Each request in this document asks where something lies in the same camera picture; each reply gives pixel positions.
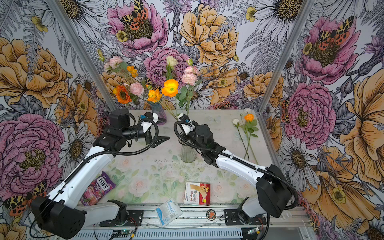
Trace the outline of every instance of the pink peony illustration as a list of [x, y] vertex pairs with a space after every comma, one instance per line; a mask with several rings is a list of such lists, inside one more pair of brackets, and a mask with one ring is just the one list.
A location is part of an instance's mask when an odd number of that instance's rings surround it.
[[64, 134], [52, 121], [37, 114], [0, 122], [0, 197], [4, 201], [31, 192], [42, 181], [52, 187]]
[[305, 46], [302, 50], [302, 57], [295, 63], [296, 71], [308, 76], [313, 81], [322, 81], [325, 85], [332, 84], [342, 77], [351, 68], [358, 56], [353, 52], [356, 49], [355, 44], [360, 31], [355, 32], [356, 18], [352, 17], [349, 20], [353, 21], [353, 23], [345, 36], [344, 42], [337, 45], [331, 39], [328, 46], [323, 46], [323, 49], [320, 49], [319, 33], [328, 31], [330, 32], [328, 38], [330, 38], [333, 35], [332, 32], [337, 30], [342, 22], [336, 23], [336, 19], [330, 22], [328, 18], [319, 18], [310, 30], [310, 35], [307, 35], [304, 40]]
[[132, 30], [129, 26], [120, 21], [125, 15], [131, 15], [134, 10], [133, 4], [129, 7], [124, 3], [120, 8], [108, 8], [108, 24], [111, 26], [109, 32], [116, 35], [126, 54], [137, 55], [146, 51], [153, 51], [158, 47], [164, 46], [168, 40], [168, 23], [166, 17], [161, 18], [157, 13], [153, 3], [151, 6], [143, 0], [144, 7], [148, 9], [148, 19], [140, 24], [139, 29]]
[[301, 139], [308, 149], [320, 147], [335, 127], [336, 113], [331, 106], [332, 96], [326, 87], [320, 83], [299, 83], [290, 97], [287, 136]]
[[172, 56], [178, 61], [178, 64], [172, 72], [173, 78], [176, 81], [181, 81], [183, 71], [188, 67], [186, 62], [189, 59], [188, 55], [179, 53], [176, 49], [169, 47], [156, 49], [151, 57], [147, 57], [144, 60], [144, 65], [147, 68], [147, 77], [157, 86], [164, 87], [164, 82], [167, 80], [167, 56]]

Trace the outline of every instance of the glass vase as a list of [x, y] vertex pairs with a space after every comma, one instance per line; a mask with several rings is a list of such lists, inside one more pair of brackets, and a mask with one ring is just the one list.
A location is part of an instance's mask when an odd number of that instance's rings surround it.
[[164, 122], [158, 123], [158, 125], [164, 125], [167, 122], [167, 115], [166, 115], [163, 107], [161, 106], [161, 104], [159, 102], [153, 103], [151, 101], [147, 101], [147, 103], [151, 106], [152, 113], [157, 113], [159, 118], [165, 119]]
[[181, 160], [186, 163], [191, 163], [196, 160], [197, 153], [196, 150], [191, 148], [190, 146], [183, 145], [181, 147], [181, 154], [180, 154]]

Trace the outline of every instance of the floral tablecloth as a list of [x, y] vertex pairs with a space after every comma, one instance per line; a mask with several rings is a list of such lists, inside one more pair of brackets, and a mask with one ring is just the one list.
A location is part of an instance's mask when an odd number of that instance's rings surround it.
[[[130, 112], [138, 116], [144, 114], [145, 110]], [[232, 119], [240, 119], [240, 113], [242, 110], [191, 110], [189, 116], [199, 124], [207, 123], [217, 143], [244, 157], [245, 149], [240, 135], [232, 124]], [[101, 200], [102, 202], [115, 199], [127, 204], [159, 204], [173, 197], [183, 203], [185, 183], [188, 181], [210, 183], [211, 203], [240, 203], [245, 197], [257, 194], [256, 189], [248, 182], [231, 172], [206, 164], [199, 154], [192, 163], [180, 160], [182, 145], [173, 132], [175, 120], [168, 113], [167, 116], [167, 123], [159, 126], [159, 136], [170, 136], [170, 140], [140, 155], [116, 156], [104, 169], [117, 186]], [[241, 131], [240, 133], [245, 140], [245, 134]], [[252, 137], [250, 142], [258, 164], [269, 166], [271, 159], [262, 133], [255, 133], [259, 137]], [[139, 140], [133, 142], [131, 148], [126, 146], [121, 151], [132, 152], [144, 146], [145, 141]], [[256, 163], [251, 153], [250, 161]]]

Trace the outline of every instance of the pink rose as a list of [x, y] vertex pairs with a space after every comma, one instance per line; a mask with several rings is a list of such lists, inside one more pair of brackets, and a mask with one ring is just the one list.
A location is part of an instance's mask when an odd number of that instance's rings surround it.
[[122, 63], [122, 58], [119, 57], [119, 56], [113, 56], [113, 57], [109, 60], [109, 65], [110, 65], [112, 68], [116, 68], [120, 63]]
[[182, 80], [183, 83], [194, 86], [197, 81], [197, 76], [193, 73], [186, 73], [183, 75]]
[[129, 87], [129, 90], [136, 96], [140, 96], [144, 92], [144, 88], [140, 83], [132, 83]]

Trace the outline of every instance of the yellow flower illustration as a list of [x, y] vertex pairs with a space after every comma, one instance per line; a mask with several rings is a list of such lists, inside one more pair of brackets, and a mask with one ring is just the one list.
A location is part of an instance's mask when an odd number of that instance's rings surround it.
[[255, 13], [257, 12], [255, 7], [248, 7], [247, 8], [247, 15], [245, 18], [249, 20], [250, 22], [253, 22], [255, 20]]
[[33, 24], [36, 25], [36, 28], [39, 31], [44, 31], [46, 33], [48, 32], [48, 28], [41, 23], [41, 18], [33, 16], [33, 17], [31, 17], [31, 20], [32, 20]]
[[127, 34], [124, 32], [124, 31], [118, 31], [117, 33], [116, 33], [116, 37], [117, 37], [117, 39], [119, 40], [119, 42], [126, 42], [127, 40], [128, 40], [128, 38], [127, 38]]
[[236, 44], [239, 33], [232, 28], [219, 37], [211, 37], [216, 30], [227, 22], [227, 17], [218, 15], [210, 5], [199, 5], [199, 14], [191, 11], [184, 15], [180, 34], [188, 42], [187, 46], [196, 46], [200, 51], [200, 63], [223, 66], [236, 55]]

